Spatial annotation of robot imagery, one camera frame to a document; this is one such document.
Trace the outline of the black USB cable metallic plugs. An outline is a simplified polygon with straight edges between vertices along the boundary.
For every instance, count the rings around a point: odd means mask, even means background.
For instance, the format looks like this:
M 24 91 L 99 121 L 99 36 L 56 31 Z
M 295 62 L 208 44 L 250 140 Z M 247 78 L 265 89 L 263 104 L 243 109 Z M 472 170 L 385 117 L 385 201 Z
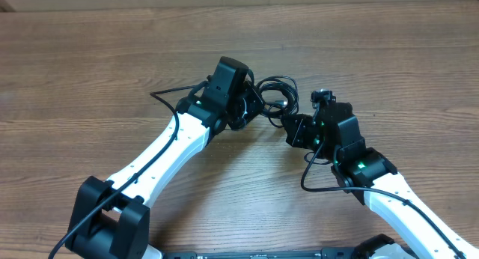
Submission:
M 260 80 L 256 88 L 262 97 L 265 92 L 280 94 L 277 100 L 264 100 L 264 107 L 260 113 L 268 119 L 275 128 L 283 128 L 275 120 L 281 120 L 287 115 L 295 115 L 299 112 L 299 91 L 295 79 L 289 76 L 270 76 Z

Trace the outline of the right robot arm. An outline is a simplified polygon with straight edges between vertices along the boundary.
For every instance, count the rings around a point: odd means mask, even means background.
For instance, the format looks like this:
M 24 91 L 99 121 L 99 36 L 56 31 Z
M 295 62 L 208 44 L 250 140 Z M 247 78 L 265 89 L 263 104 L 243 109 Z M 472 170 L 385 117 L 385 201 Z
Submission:
M 332 165 L 338 190 L 384 219 L 418 258 L 477 258 L 478 248 L 450 229 L 384 155 L 367 147 L 349 103 L 319 102 L 313 115 L 281 118 L 287 143 Z

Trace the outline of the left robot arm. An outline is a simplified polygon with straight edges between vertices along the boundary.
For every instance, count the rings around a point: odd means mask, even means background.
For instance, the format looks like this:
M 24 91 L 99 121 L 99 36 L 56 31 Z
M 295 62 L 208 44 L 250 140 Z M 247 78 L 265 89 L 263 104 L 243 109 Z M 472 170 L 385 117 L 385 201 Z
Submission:
M 214 73 L 190 88 L 165 130 L 137 158 L 107 180 L 90 176 L 79 187 L 59 246 L 82 258 L 163 258 L 149 243 L 156 199 L 225 127 L 242 129 L 263 106 L 249 67 L 221 57 Z

